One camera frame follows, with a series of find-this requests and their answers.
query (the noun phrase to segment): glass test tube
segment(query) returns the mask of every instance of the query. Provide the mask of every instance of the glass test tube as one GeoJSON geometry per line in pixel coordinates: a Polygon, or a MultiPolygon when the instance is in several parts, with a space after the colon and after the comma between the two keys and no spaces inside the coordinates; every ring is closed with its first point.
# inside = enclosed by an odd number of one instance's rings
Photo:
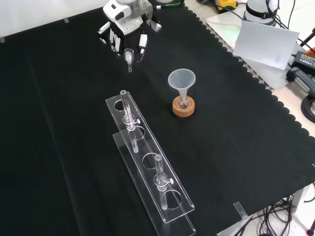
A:
{"type": "Polygon", "coordinates": [[[127,100],[127,92],[126,90],[122,90],[120,92],[120,95],[122,97],[122,103],[125,111],[125,119],[127,124],[127,129],[130,133],[130,139],[131,139],[131,145],[132,149],[135,153],[139,151],[138,145],[137,145],[137,140],[135,136],[135,126],[134,126],[134,120],[132,119],[131,111],[130,111],[130,106],[127,100]]]}
{"type": "Polygon", "coordinates": [[[163,158],[161,155],[155,155],[154,160],[156,163],[156,171],[157,171],[157,178],[156,178],[156,184],[157,189],[159,190],[159,195],[161,199],[161,208],[163,210],[167,209],[167,199],[166,199],[166,178],[164,176],[164,170],[163,170],[163,158]]]}

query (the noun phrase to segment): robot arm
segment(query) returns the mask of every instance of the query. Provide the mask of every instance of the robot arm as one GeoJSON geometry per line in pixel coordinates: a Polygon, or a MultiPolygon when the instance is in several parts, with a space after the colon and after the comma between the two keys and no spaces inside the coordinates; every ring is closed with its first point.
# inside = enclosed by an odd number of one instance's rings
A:
{"type": "Polygon", "coordinates": [[[248,0],[244,20],[272,25],[279,9],[278,0],[248,0]]]}
{"type": "MultiPolygon", "coordinates": [[[[158,32],[161,24],[153,15],[153,7],[148,0],[110,0],[103,11],[108,18],[108,22],[103,25],[98,34],[102,42],[106,43],[103,35],[109,30],[109,43],[112,51],[121,55],[124,50],[124,41],[140,26],[147,22],[151,29],[158,32]]],[[[148,37],[141,31],[138,51],[141,58],[144,54],[148,37]]]]}

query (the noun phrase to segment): cable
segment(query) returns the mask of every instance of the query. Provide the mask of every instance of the cable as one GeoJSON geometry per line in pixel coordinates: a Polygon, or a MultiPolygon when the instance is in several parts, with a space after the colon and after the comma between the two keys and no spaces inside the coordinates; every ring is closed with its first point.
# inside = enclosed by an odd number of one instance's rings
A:
{"type": "Polygon", "coordinates": [[[315,197],[313,197],[313,199],[311,199],[311,200],[309,200],[309,201],[304,201],[305,203],[310,203],[310,202],[312,202],[312,201],[314,201],[315,200],[315,197]]]}
{"type": "Polygon", "coordinates": [[[312,103],[314,102],[314,98],[310,95],[307,95],[306,98],[302,101],[301,110],[303,115],[309,119],[310,121],[315,123],[315,114],[311,110],[312,103]]]}
{"type": "MultiPolygon", "coordinates": [[[[274,229],[271,227],[270,222],[269,222],[269,214],[270,213],[275,213],[278,211],[283,211],[283,210],[287,210],[289,212],[290,208],[292,207],[291,203],[292,201],[290,201],[290,203],[287,203],[285,200],[282,199],[282,203],[281,204],[276,204],[276,205],[271,205],[270,209],[268,209],[268,207],[266,209],[263,210],[263,214],[258,215],[256,217],[251,217],[240,229],[239,231],[234,235],[234,236],[242,236],[245,232],[245,228],[246,226],[253,220],[258,219],[260,217],[264,217],[264,220],[262,222],[262,224],[260,225],[260,229],[259,229],[259,234],[262,234],[262,227],[264,224],[266,224],[267,227],[267,233],[271,236],[277,236],[277,234],[275,233],[274,229]]],[[[287,224],[290,225],[290,221],[292,220],[291,214],[289,214],[288,216],[288,221],[284,221],[284,223],[286,223],[286,227],[285,230],[287,229],[287,224]]]]}
{"type": "Polygon", "coordinates": [[[280,18],[280,16],[278,15],[278,14],[276,14],[276,17],[279,17],[279,19],[278,18],[276,18],[277,20],[279,20],[279,22],[281,22],[281,18],[280,18]]]}
{"type": "Polygon", "coordinates": [[[233,13],[233,14],[236,15],[238,18],[240,18],[241,20],[243,20],[243,18],[242,18],[240,15],[236,14],[234,11],[232,11],[231,9],[229,9],[229,8],[227,8],[227,7],[225,7],[225,6],[220,6],[220,5],[217,5],[217,4],[215,4],[215,3],[208,2],[208,1],[204,1],[204,0],[197,0],[197,1],[198,1],[199,3],[201,3],[201,4],[221,7],[221,8],[223,8],[224,10],[233,13]]]}
{"type": "Polygon", "coordinates": [[[293,7],[292,7],[292,10],[291,10],[291,13],[290,13],[289,22],[287,23],[287,27],[288,27],[288,28],[289,28],[289,26],[290,26],[290,20],[291,20],[291,16],[292,16],[294,7],[295,7],[295,0],[293,1],[293,7]]]}
{"type": "MultiPolygon", "coordinates": [[[[275,20],[275,22],[283,29],[289,29],[284,23],[282,23],[281,21],[279,21],[277,18],[273,18],[275,20]]],[[[307,46],[313,53],[315,53],[315,50],[313,48],[311,48],[307,43],[305,43],[302,39],[298,38],[298,40],[302,43],[305,44],[305,46],[307,46]]]]}
{"type": "Polygon", "coordinates": [[[270,0],[266,0],[266,5],[267,5],[268,13],[271,14],[271,13],[272,13],[272,10],[271,10],[270,7],[269,7],[269,2],[270,2],[270,0]]]}

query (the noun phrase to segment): electronic device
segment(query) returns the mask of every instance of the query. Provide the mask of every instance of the electronic device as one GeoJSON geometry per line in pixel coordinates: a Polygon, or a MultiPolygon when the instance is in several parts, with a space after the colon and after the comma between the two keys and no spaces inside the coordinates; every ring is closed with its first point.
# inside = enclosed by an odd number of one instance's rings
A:
{"type": "MultiPolygon", "coordinates": [[[[230,10],[234,10],[238,6],[236,0],[215,0],[214,3],[220,6],[224,6],[230,10]]],[[[226,10],[222,7],[215,6],[215,8],[217,9],[219,14],[226,12],[226,10]]]]}
{"type": "Polygon", "coordinates": [[[296,53],[292,67],[298,67],[306,74],[315,75],[315,57],[298,51],[296,53]]]}
{"type": "Polygon", "coordinates": [[[291,82],[296,81],[305,92],[315,98],[315,81],[312,76],[307,75],[298,67],[293,67],[287,72],[286,77],[291,82]]]}

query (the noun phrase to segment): white paper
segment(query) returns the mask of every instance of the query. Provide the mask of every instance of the white paper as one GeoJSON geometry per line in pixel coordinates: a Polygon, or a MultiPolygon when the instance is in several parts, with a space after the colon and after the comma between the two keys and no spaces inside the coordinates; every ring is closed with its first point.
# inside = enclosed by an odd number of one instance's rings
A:
{"type": "Polygon", "coordinates": [[[243,21],[233,54],[284,70],[299,34],[243,21]]]}

